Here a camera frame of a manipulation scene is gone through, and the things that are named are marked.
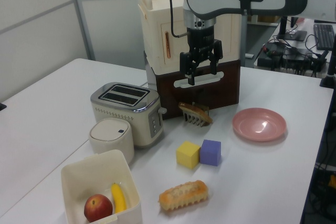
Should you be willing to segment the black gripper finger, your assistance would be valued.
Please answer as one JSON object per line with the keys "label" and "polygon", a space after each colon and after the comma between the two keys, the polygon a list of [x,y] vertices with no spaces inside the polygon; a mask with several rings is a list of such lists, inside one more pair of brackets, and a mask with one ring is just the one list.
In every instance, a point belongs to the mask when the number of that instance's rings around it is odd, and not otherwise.
{"label": "black gripper finger", "polygon": [[200,60],[198,55],[192,52],[180,53],[180,72],[184,74],[188,79],[188,84],[195,85],[195,71]]}
{"label": "black gripper finger", "polygon": [[210,61],[211,74],[217,74],[217,65],[219,61],[223,58],[222,42],[215,39],[213,43],[213,50],[210,52],[208,59]]}

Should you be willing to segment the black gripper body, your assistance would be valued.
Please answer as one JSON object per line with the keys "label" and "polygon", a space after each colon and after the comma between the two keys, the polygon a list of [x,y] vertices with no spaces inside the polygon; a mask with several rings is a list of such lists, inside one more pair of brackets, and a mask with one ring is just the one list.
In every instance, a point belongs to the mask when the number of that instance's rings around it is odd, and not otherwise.
{"label": "black gripper body", "polygon": [[209,60],[215,62],[213,54],[214,49],[214,26],[203,29],[187,29],[187,42],[189,52],[187,54],[188,62],[203,62]]}

